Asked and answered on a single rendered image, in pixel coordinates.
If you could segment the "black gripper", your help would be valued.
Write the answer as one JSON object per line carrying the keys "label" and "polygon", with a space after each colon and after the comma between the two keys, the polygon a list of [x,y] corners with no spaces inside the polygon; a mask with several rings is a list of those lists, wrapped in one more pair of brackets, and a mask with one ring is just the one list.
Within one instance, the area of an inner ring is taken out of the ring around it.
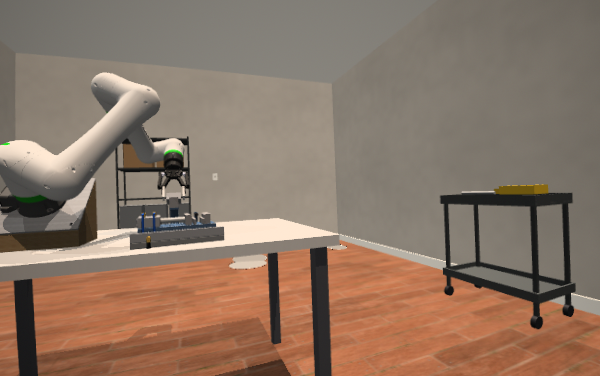
{"label": "black gripper", "polygon": [[[182,166],[179,162],[169,161],[166,164],[165,172],[164,173],[158,172],[158,174],[159,174],[159,179],[158,179],[157,187],[158,187],[158,190],[162,189],[161,192],[163,193],[163,201],[165,201],[165,188],[167,187],[170,180],[173,180],[173,179],[177,180],[179,182],[179,184],[181,185],[181,187],[183,189],[183,200],[185,200],[186,189],[189,189],[188,172],[186,172],[186,173],[182,172]],[[162,184],[162,178],[164,177],[164,175],[167,177]],[[180,177],[182,175],[185,177],[186,185],[184,184],[183,180]]]}

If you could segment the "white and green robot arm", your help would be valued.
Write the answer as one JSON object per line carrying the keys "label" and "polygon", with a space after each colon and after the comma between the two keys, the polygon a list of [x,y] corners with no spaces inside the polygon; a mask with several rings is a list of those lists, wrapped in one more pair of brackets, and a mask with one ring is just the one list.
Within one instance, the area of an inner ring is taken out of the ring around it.
{"label": "white and green robot arm", "polygon": [[93,78],[91,90],[107,115],[59,155],[26,140],[0,145],[0,175],[6,184],[0,192],[2,213],[17,210],[22,216],[38,218],[58,211],[83,191],[126,138],[141,162],[164,160],[165,167],[178,161],[183,168],[183,143],[177,139],[153,143],[143,127],[160,108],[153,89],[101,73]]}

